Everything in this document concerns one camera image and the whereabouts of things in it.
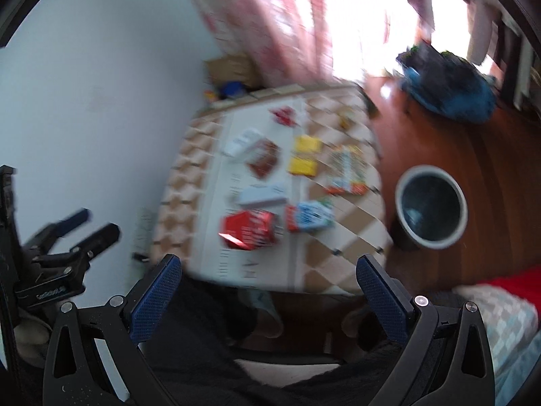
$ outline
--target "checkered tablecloth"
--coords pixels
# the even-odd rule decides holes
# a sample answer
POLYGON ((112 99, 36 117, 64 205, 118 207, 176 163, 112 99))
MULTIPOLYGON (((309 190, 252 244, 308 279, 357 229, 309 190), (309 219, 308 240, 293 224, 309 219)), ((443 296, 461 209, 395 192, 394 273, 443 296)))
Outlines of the checkered tablecloth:
MULTIPOLYGON (((381 179, 377 171, 378 158, 373 147, 373 135, 367 127, 369 118, 366 107, 354 86, 325 87, 321 90, 303 90, 295 94, 275 93, 273 98, 301 96, 305 102, 306 123, 304 127, 311 136, 320 138, 324 150, 318 158, 318 175, 314 179, 302 178, 301 187, 308 199, 325 194, 327 162, 335 145, 358 145, 369 164, 367 169, 368 193, 363 196, 342 195, 332 197, 336 224, 332 229, 314 234, 298 234, 303 243, 303 257, 294 267, 294 288, 286 283, 272 283, 272 289, 307 293, 359 293, 355 279, 355 264, 359 256, 371 253, 385 265, 385 253, 391 239, 383 220, 385 208, 380 193, 381 179), (337 109, 348 106, 354 111, 354 125, 344 132, 338 127, 337 109)), ((266 101, 241 99, 239 105, 266 101)), ((219 147, 226 115, 234 114, 232 106, 223 111, 206 111, 192 120, 171 169, 168 187, 164 194, 155 229, 151 260, 159 261, 164 254, 176 254, 183 266, 190 270, 201 261, 193 257, 193 239, 201 203, 205 196, 210 170, 215 169, 212 160, 219 147)), ((234 283, 249 285, 239 279, 234 283)))

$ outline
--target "silver bolt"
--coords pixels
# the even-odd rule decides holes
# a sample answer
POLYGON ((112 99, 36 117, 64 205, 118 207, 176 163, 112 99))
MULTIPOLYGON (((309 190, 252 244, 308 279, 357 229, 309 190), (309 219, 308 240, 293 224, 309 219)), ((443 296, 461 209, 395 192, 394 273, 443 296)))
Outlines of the silver bolt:
POLYGON ((472 313, 475 313, 477 311, 477 305, 473 302, 466 302, 466 309, 467 311, 471 311, 472 313))
POLYGON ((122 305, 123 302, 124 298, 122 296, 113 296, 109 299, 109 305, 112 307, 118 307, 119 305, 122 305))
POLYGON ((64 302, 62 306, 60 307, 60 311, 62 313, 67 313, 68 311, 71 311, 73 308, 73 304, 71 302, 64 302))
POLYGON ((415 303, 420 307, 426 307, 428 305, 428 298, 425 296, 415 296, 415 303))

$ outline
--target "white wall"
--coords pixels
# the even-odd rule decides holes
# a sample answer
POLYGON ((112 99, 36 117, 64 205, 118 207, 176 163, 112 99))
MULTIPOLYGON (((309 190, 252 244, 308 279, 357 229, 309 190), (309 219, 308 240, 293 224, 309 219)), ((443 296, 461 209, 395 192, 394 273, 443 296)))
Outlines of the white wall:
POLYGON ((0 50, 0 164, 17 168, 21 238, 80 207, 118 224, 78 306, 134 282, 138 207, 156 210, 183 130, 219 56, 190 0, 41 0, 0 50))

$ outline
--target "black trash bin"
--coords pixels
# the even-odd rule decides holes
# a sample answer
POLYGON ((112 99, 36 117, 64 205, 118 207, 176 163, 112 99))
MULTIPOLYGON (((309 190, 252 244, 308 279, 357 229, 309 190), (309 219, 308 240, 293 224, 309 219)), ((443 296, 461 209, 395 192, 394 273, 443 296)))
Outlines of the black trash bin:
POLYGON ((445 249, 466 229, 464 193, 453 177, 436 166, 408 169, 398 181, 395 200, 397 218, 391 237, 402 250, 445 249))

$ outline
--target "yellow package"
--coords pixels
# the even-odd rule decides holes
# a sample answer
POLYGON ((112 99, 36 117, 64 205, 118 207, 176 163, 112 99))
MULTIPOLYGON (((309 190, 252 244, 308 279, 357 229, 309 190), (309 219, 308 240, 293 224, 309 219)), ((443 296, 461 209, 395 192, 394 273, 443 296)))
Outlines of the yellow package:
POLYGON ((295 138, 296 153, 319 153, 321 151, 321 141, 317 137, 311 137, 307 134, 295 138))
POLYGON ((293 156, 289 160, 289 168, 287 171, 293 175, 315 177, 317 174, 317 161, 293 156))

